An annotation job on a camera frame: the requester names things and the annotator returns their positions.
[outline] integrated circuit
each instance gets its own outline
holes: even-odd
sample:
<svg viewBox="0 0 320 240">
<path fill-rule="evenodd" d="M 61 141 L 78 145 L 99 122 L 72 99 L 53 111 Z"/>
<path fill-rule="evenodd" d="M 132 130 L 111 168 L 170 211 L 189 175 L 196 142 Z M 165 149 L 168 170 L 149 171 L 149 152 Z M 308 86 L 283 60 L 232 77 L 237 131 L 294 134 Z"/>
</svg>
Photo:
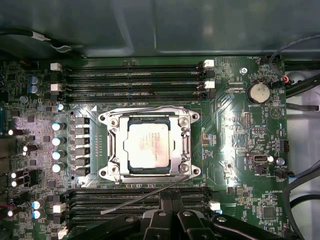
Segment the integrated circuit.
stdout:
<svg viewBox="0 0 320 240">
<path fill-rule="evenodd" d="M 262 208 L 262 217 L 264 219 L 274 219 L 276 217 L 275 208 L 273 206 L 265 206 Z"/>
</svg>

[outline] green circuit board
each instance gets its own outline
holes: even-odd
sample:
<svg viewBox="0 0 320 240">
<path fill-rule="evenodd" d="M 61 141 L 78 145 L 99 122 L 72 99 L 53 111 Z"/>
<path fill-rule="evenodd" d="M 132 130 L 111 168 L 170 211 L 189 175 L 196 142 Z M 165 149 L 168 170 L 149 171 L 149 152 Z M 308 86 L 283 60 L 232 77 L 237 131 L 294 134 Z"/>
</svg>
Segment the green circuit board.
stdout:
<svg viewBox="0 0 320 240">
<path fill-rule="evenodd" d="M 98 170 L 107 163 L 107 126 L 99 123 L 98 116 L 123 107 L 183 106 L 200 114 L 199 121 L 191 126 L 191 162 L 201 169 L 201 175 L 179 185 L 208 186 L 219 192 L 219 202 L 224 214 L 283 235 L 284 230 L 289 227 L 282 201 L 282 191 L 288 181 L 275 177 L 274 171 L 278 168 L 286 169 L 289 161 L 288 153 L 283 151 L 280 143 L 287 140 L 286 96 L 285 89 L 277 87 L 270 89 L 270 97 L 266 102 L 257 104 L 249 101 L 247 90 L 253 83 L 262 81 L 270 85 L 280 80 L 267 64 L 262 63 L 261 57 L 106 58 L 56 62 L 68 68 L 97 68 L 121 66 L 124 62 L 137 66 L 196 65 L 206 59 L 214 60 L 215 97 L 212 99 L 168 98 L 166 101 L 103 102 L 97 95 L 93 95 L 90 101 L 70 102 L 66 112 L 58 112 L 57 103 L 48 98 L 48 76 L 51 74 L 52 61 L 37 62 L 38 67 L 31 70 L 26 70 L 21 63 L 3 62 L 0 72 L 5 83 L 3 89 L 8 94 L 8 102 L 0 103 L 3 108 L 0 111 L 0 121 L 3 118 L 4 122 L 3 125 L 0 124 L 0 127 L 3 126 L 3 137 L 7 137 L 6 133 L 12 127 L 27 129 L 28 136 L 34 138 L 19 137 L 18 153 L 21 153 L 21 148 L 26 143 L 40 146 L 28 156 L 19 154 L 10 157 L 11 171 L 19 168 L 43 170 L 39 175 L 39 184 L 28 188 L 32 193 L 30 202 L 47 195 L 64 193 L 70 188 L 159 187 L 160 184 L 148 183 L 117 185 L 99 177 Z M 241 73 L 242 68 L 247 69 L 245 74 Z M 30 93 L 30 76 L 43 79 L 42 94 Z M 67 81 L 64 77 L 61 79 L 63 85 Z M 72 86 L 81 86 L 81 83 L 73 82 Z M 173 82 L 172 87 L 177 88 L 176 95 L 181 98 L 186 95 L 183 84 Z M 82 97 L 90 99 L 90 94 L 84 93 Z M 21 96 L 26 96 L 28 102 L 21 103 Z M 19 116 L 16 116 L 15 111 L 19 111 Z M 74 177 L 71 168 L 54 174 L 51 171 L 54 162 L 52 151 L 57 148 L 51 142 L 43 142 L 44 136 L 49 136 L 50 139 L 65 137 L 72 141 L 74 126 L 70 123 L 77 117 L 90 118 L 90 174 L 86 177 Z M 57 136 L 51 129 L 53 122 L 66 123 L 67 127 Z M 70 144 L 59 146 L 58 149 L 67 153 L 74 150 Z M 250 160 L 252 154 L 268 155 L 272 160 L 256 168 Z M 284 165 L 276 164 L 279 158 L 285 160 Z M 30 160 L 36 160 L 36 165 L 30 165 Z M 71 160 L 72 156 L 68 154 L 67 161 Z M 54 181 L 54 187 L 48 186 L 48 181 Z M 9 195 L 23 190 L 26 189 L 9 187 Z M 45 205 L 45 214 L 47 213 L 52 213 L 51 203 Z M 46 219 L 46 215 L 37 220 L 31 216 L 32 210 L 27 209 L 8 219 L 6 224 L 13 231 L 13 239 L 57 239 L 57 231 L 64 227 L 63 223 L 54 224 L 52 220 Z"/>
</svg>

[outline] white slot latch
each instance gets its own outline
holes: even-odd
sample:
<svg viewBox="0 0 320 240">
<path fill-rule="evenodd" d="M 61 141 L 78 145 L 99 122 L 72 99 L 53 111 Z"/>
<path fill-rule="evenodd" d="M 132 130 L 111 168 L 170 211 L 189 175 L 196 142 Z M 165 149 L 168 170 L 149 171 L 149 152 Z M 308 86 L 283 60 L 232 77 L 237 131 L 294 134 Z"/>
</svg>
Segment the white slot latch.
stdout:
<svg viewBox="0 0 320 240">
<path fill-rule="evenodd" d="M 215 88 L 215 81 L 206 81 L 204 83 L 204 88 L 205 89 L 214 89 Z"/>
<path fill-rule="evenodd" d="M 203 67 L 205 69 L 213 68 L 215 66 L 215 60 L 207 59 L 203 62 Z"/>
</svg>

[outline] cable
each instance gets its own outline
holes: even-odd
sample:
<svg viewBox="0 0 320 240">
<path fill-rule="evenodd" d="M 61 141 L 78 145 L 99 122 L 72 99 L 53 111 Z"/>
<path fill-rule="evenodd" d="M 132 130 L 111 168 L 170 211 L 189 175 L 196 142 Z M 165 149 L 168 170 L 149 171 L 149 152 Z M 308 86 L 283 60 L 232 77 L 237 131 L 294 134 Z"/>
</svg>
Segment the cable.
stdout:
<svg viewBox="0 0 320 240">
<path fill-rule="evenodd" d="M 319 111 L 318 105 L 298 105 L 294 103 L 287 103 L 286 104 L 287 109 L 302 111 L 302 112 L 317 112 Z"/>
<path fill-rule="evenodd" d="M 320 168 L 320 160 L 318 160 L 315 164 L 313 164 L 311 167 L 309 167 L 307 170 L 304 170 L 303 172 L 300 172 L 298 174 L 295 175 L 296 178 L 300 178 L 304 175 L 307 175 L 311 172 L 313 172 L 314 170 Z"/>
<path fill-rule="evenodd" d="M 310 200 L 320 200 L 320 194 L 309 194 L 297 197 L 290 202 L 290 207 L 293 209 L 295 206 Z"/>
<path fill-rule="evenodd" d="M 300 230 L 297 226 L 297 223 L 295 221 L 294 215 L 292 214 L 292 210 L 291 210 L 291 206 L 290 206 L 290 192 L 293 189 L 299 187 L 300 185 L 302 185 L 312 179 L 315 179 L 318 176 L 320 176 L 320 168 L 317 168 L 316 170 L 297 178 L 292 183 L 290 183 L 283 191 L 284 210 L 287 214 L 287 217 L 289 219 L 289 222 L 291 224 L 293 231 L 299 236 L 300 240 L 305 240 L 305 238 L 302 235 L 302 233 L 300 232 Z"/>
<path fill-rule="evenodd" d="M 0 28 L 0 36 L 5 36 L 5 35 L 19 35 L 19 36 L 30 37 L 32 39 L 36 39 L 41 42 L 49 42 L 50 46 L 59 53 L 68 53 L 73 57 L 86 59 L 84 55 L 74 50 L 72 46 L 67 45 L 63 42 L 60 42 L 56 39 L 48 38 L 43 34 L 40 34 L 35 31 L 21 29 L 21 28 Z"/>
<path fill-rule="evenodd" d="M 177 185 L 177 184 L 179 184 L 179 183 L 181 183 L 181 182 L 183 182 L 183 181 L 185 181 L 185 180 L 187 180 L 187 179 L 189 179 L 189 176 L 185 176 L 185 177 L 181 178 L 181 179 L 178 180 L 178 181 L 175 181 L 175 182 L 173 182 L 173 183 L 171 183 L 171 184 L 169 184 L 169 185 L 167 185 L 167 186 L 163 186 L 163 187 L 161 187 L 161 188 L 159 188 L 159 189 L 157 189 L 157 190 L 154 190 L 154 191 L 152 191 L 152 192 L 149 192 L 149 193 L 147 193 L 147 194 L 145 194 L 145 195 L 142 195 L 141 197 L 138 197 L 138 198 L 136 198 L 136 199 L 133 199 L 133 200 L 130 200 L 130 201 L 126 201 L 126 202 L 121 203 L 121 204 L 119 204 L 119 205 L 117 205 L 117 206 L 114 206 L 114 207 L 108 208 L 108 209 L 106 209 L 106 210 L 103 210 L 103 211 L 101 211 L 101 215 L 109 214 L 109 213 L 112 213 L 113 211 L 116 211 L 116 210 L 118 210 L 118 209 L 120 209 L 120 208 L 123 208 L 123 207 L 125 207 L 125 206 L 138 203 L 138 202 L 140 202 L 141 200 L 143 200 L 143 199 L 145 199 L 145 198 L 148 198 L 148 197 L 150 197 L 150 196 L 152 196 L 152 195 L 154 195 L 154 194 L 157 194 L 157 193 L 159 193 L 159 192 L 161 192 L 161 191 L 163 191 L 163 190 L 165 190 L 165 189 L 171 188 L 171 187 L 173 187 L 174 185 Z"/>
<path fill-rule="evenodd" d="M 274 54 L 271 55 L 271 57 L 269 58 L 269 67 L 279 76 L 283 77 L 285 76 L 285 74 L 283 74 L 281 72 L 281 70 L 279 70 L 275 65 L 273 65 L 272 61 L 274 60 L 274 58 L 279 54 L 281 53 L 283 50 L 287 49 L 287 48 L 290 48 L 296 44 L 299 44 L 299 43 L 302 43 L 302 42 L 305 42 L 305 41 L 308 41 L 308 40 L 312 40 L 312 39 L 318 39 L 320 38 L 320 34 L 316 34 L 316 35 L 311 35 L 311 36 L 307 36 L 307 37 L 303 37 L 303 38 L 300 38 L 298 40 L 294 40 L 292 42 L 289 42 L 288 44 L 284 45 L 283 47 L 279 48 Z"/>
</svg>

